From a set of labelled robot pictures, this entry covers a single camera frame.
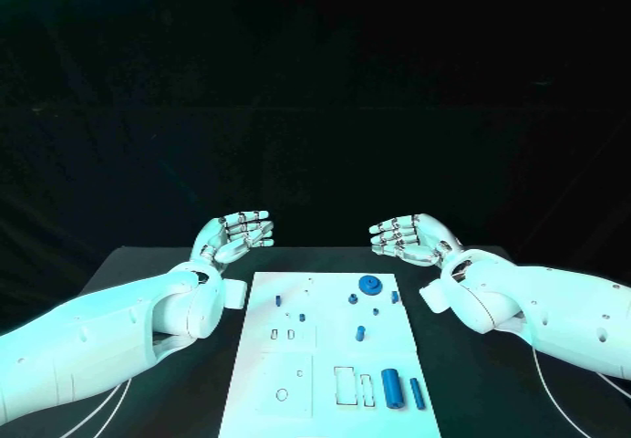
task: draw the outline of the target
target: black table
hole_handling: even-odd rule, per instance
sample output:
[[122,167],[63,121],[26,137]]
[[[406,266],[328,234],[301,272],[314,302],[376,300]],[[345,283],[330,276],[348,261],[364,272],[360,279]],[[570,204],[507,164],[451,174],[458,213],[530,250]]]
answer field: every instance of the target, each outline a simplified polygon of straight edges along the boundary
[[[497,247],[482,249],[502,254]],[[188,248],[119,248],[82,293],[164,273],[187,255]],[[417,289],[438,276],[438,268],[376,256],[367,248],[265,248],[229,266],[224,277],[250,285],[256,271],[394,274],[443,438],[580,437],[544,393],[528,345],[508,333],[477,334],[451,311],[429,311]],[[101,437],[217,436],[243,318],[243,310],[226,309],[210,337],[134,378]],[[583,431],[592,438],[629,436],[626,399],[592,372],[546,355],[538,360],[551,394]],[[121,393],[72,436],[95,435]],[[0,427],[0,436],[59,437],[105,397],[33,412]]]

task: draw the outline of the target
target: blue object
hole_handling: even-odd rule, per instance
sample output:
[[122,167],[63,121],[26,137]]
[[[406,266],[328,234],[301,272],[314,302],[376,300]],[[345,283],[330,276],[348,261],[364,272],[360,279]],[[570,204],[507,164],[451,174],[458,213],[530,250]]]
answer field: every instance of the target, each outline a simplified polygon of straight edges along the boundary
[[410,385],[412,385],[413,400],[416,401],[416,408],[425,409],[423,396],[420,395],[420,387],[417,386],[416,379],[410,379]]
[[384,405],[390,409],[400,409],[404,406],[403,394],[400,393],[400,382],[397,380],[397,371],[389,368],[381,371]]
[[377,295],[383,289],[380,279],[374,276],[363,276],[358,279],[358,289],[366,295]]
[[354,338],[361,342],[364,340],[364,326],[357,327],[357,334],[354,335]]

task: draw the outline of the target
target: white cable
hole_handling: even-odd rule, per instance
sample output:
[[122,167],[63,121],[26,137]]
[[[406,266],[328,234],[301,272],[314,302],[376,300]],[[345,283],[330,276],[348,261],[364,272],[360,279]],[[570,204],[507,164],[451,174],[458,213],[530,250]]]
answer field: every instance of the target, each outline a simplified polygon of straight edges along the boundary
[[541,369],[538,368],[538,360],[536,359],[536,350],[533,347],[533,357],[534,357],[534,365],[536,365],[536,372],[538,373],[538,379],[541,380],[543,383],[543,389],[546,390],[546,393],[549,394],[549,399],[551,400],[551,402],[554,403],[556,409],[559,410],[559,412],[562,413],[562,416],[564,417],[564,419],[569,421],[569,423],[574,426],[574,429],[582,433],[582,436],[585,436],[586,438],[592,438],[582,430],[580,428],[574,425],[574,422],[569,419],[569,417],[564,415],[563,409],[559,407],[559,404],[556,404],[554,398],[551,397],[551,394],[549,393],[549,386],[546,385],[546,381],[543,380],[543,374],[541,374]]
[[112,420],[113,414],[118,411],[118,406],[121,406],[122,403],[122,399],[125,398],[125,394],[128,393],[128,386],[125,387],[125,390],[122,391],[122,395],[121,395],[121,400],[118,401],[118,403],[115,404],[115,408],[112,411],[112,415],[109,415],[108,421],[105,422],[105,424],[101,427],[101,430],[96,432],[95,438],[98,438],[98,436],[101,435],[102,430],[105,429],[106,425],[109,424],[109,421]]
[[605,379],[605,382],[618,390],[618,392],[631,399],[631,394],[599,373],[596,374]]
[[105,403],[109,401],[109,398],[115,395],[115,392],[118,391],[118,388],[121,385],[118,385],[112,392],[108,395],[108,398],[102,401],[102,404],[92,410],[92,413],[82,419],[82,422],[62,435],[60,438],[67,438],[73,432],[85,425],[88,420],[96,415],[96,412],[101,410],[101,408],[105,406]]

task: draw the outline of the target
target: dark curtain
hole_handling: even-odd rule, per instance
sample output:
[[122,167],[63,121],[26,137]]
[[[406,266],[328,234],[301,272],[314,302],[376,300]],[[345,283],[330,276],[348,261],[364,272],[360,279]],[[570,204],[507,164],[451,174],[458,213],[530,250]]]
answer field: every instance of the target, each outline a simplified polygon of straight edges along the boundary
[[468,7],[4,1],[3,325],[118,246],[187,246],[239,210],[285,246],[429,213],[517,262],[629,279],[622,10]]

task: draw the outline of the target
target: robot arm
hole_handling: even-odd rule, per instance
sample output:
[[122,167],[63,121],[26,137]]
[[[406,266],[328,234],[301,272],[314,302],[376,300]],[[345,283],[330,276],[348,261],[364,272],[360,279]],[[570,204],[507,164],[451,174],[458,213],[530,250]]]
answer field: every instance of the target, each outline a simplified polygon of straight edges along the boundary
[[273,244],[266,217],[213,219],[190,261],[168,273],[76,297],[0,337],[0,425],[106,391],[210,335],[247,288],[220,272],[252,247]]
[[[631,379],[631,289],[596,276],[515,266],[485,251],[465,251],[430,216],[406,217],[370,227],[371,233],[380,232],[370,242],[379,243],[377,254],[442,268],[440,277],[420,289],[430,310],[440,313],[451,308],[478,333],[514,333],[557,359]],[[413,242],[389,238],[392,223],[403,221],[413,226]],[[423,264],[410,258],[420,250],[428,254]]]

